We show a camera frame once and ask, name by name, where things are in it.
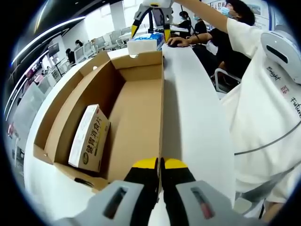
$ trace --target tissue box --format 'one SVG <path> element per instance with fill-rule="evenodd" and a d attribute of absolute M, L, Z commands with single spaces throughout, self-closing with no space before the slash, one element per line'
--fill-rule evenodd
<path fill-rule="evenodd" d="M 89 105 L 76 131 L 68 163 L 84 170 L 99 172 L 109 126 L 110 122 L 99 105 Z"/>
<path fill-rule="evenodd" d="M 161 50 L 164 44 L 164 35 L 154 32 L 152 34 L 142 34 L 127 42 L 127 49 L 130 55 L 143 52 Z"/>

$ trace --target cardboard box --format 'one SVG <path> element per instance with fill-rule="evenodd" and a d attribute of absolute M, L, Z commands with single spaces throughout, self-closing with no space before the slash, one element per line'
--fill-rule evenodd
<path fill-rule="evenodd" d="M 68 163 L 77 168 L 99 172 L 109 127 L 110 122 L 99 105 L 89 105 L 76 130 Z"/>
<path fill-rule="evenodd" d="M 34 156 L 94 190 L 123 180 L 138 160 L 161 156 L 163 87 L 162 52 L 113 60 L 101 52 L 75 73 L 50 105 L 34 142 Z M 68 165 L 79 122 L 86 107 L 94 104 L 111 122 L 99 173 Z"/>

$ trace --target gray cord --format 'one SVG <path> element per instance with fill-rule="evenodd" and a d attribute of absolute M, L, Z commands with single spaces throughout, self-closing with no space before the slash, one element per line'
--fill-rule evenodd
<path fill-rule="evenodd" d="M 258 147 L 258 148 L 255 148 L 253 150 L 249 150 L 249 151 L 245 151 L 245 152 L 239 152 L 239 153 L 235 153 L 234 155 L 240 155 L 240 154 L 247 154 L 247 153 L 251 153 L 251 152 L 256 152 L 258 150 L 261 150 L 265 147 L 268 147 L 268 146 L 271 146 L 273 145 L 274 143 L 277 143 L 278 141 L 282 140 L 283 138 L 287 137 L 288 135 L 290 135 L 292 132 L 294 132 L 301 124 L 301 121 L 294 127 L 292 128 L 289 132 L 287 132 L 286 134 L 284 134 L 282 137 L 268 143 L 267 145 L 264 145 L 264 146 L 261 146 L 261 147 Z"/>

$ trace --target white desk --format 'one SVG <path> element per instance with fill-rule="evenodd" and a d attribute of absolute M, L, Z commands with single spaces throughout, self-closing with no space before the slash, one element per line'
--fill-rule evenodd
<path fill-rule="evenodd" d="M 173 32 L 188 32 L 187 28 L 177 27 L 175 25 L 170 25 L 170 30 Z"/>
<path fill-rule="evenodd" d="M 164 129 L 163 156 L 182 159 L 196 180 L 203 179 L 227 195 L 235 196 L 234 146 L 223 109 L 211 81 L 191 48 L 163 47 Z M 125 49 L 108 53 L 111 58 Z M 24 158 L 25 188 L 51 219 L 72 217 L 83 211 L 91 188 L 76 183 L 54 166 L 35 159 L 33 142 L 39 124 L 58 91 L 87 61 L 71 68 L 51 90 L 32 124 Z M 149 225 L 168 225 L 163 202 L 153 210 Z"/>

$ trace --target hand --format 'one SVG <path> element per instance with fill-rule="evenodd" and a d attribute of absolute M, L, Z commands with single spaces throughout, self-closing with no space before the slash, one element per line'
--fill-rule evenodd
<path fill-rule="evenodd" d="M 190 40 L 189 39 L 184 39 L 184 38 L 180 38 L 180 37 L 170 38 L 167 41 L 167 45 L 172 45 L 172 44 L 174 44 L 175 41 L 180 41 L 181 42 L 177 45 L 178 47 L 186 47 L 186 46 L 190 45 Z"/>

